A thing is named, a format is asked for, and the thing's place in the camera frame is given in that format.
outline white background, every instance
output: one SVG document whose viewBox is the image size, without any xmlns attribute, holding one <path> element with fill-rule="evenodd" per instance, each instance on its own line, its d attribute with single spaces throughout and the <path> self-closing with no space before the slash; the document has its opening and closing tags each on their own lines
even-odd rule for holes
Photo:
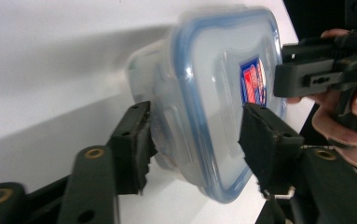
<svg viewBox="0 0 357 224">
<path fill-rule="evenodd" d="M 244 4 L 275 14 L 282 43 L 296 42 L 280 0 L 0 0 L 0 182 L 29 192 L 70 173 L 77 151 L 103 145 L 133 104 L 124 68 L 183 12 Z M 291 106 L 300 129 L 311 102 Z M 122 196 L 121 223 L 254 223 L 263 206 L 255 178 L 219 204 L 154 163 L 144 196 Z"/>
</svg>

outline label inside container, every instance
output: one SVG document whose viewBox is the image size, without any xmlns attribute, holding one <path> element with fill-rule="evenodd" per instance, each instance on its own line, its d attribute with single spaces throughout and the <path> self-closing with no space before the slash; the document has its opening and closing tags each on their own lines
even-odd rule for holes
<svg viewBox="0 0 357 224">
<path fill-rule="evenodd" d="M 240 86 L 242 103 L 266 106 L 266 77 L 259 57 L 240 64 Z"/>
</svg>

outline human hand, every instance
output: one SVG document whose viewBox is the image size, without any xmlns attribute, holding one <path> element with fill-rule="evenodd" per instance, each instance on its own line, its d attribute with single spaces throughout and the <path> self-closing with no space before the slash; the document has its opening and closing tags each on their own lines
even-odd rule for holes
<svg viewBox="0 0 357 224">
<path fill-rule="evenodd" d="M 347 35 L 349 31 L 334 29 L 326 31 L 322 37 L 334 37 Z M 339 91 L 329 90 L 327 92 L 307 96 L 320 106 L 312 119 L 314 129 L 321 133 L 326 139 L 333 139 L 345 145 L 354 146 L 352 149 L 336 148 L 336 151 L 352 165 L 357 166 L 357 133 L 348 129 L 336 121 L 333 116 L 339 99 Z M 300 98 L 290 98 L 288 103 L 297 103 Z M 351 112 L 357 116 L 357 95 L 352 99 Z"/>
</svg>

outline blue container lid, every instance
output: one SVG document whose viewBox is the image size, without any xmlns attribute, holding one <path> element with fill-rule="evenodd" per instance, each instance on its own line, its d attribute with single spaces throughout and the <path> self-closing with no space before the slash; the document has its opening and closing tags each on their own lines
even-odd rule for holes
<svg viewBox="0 0 357 224">
<path fill-rule="evenodd" d="M 190 125 L 185 138 L 193 142 L 189 150 L 195 150 L 204 181 L 199 188 L 229 203 L 252 174 L 238 144 L 242 104 L 258 103 L 284 116 L 284 99 L 272 94 L 281 63 L 277 23 L 264 8 L 199 16 L 176 27 L 170 44 L 180 114 Z"/>
</svg>

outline plastic food container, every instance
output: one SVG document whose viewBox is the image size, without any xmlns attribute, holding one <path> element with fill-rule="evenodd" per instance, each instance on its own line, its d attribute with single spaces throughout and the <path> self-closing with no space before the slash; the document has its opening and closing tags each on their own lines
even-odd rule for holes
<svg viewBox="0 0 357 224">
<path fill-rule="evenodd" d="M 136 51 L 131 93 L 152 102 L 158 164 L 220 203 L 235 200 L 252 174 L 238 144 L 242 104 L 284 116 L 285 100 L 272 94 L 280 62 L 277 23 L 265 8 L 192 13 Z"/>
</svg>

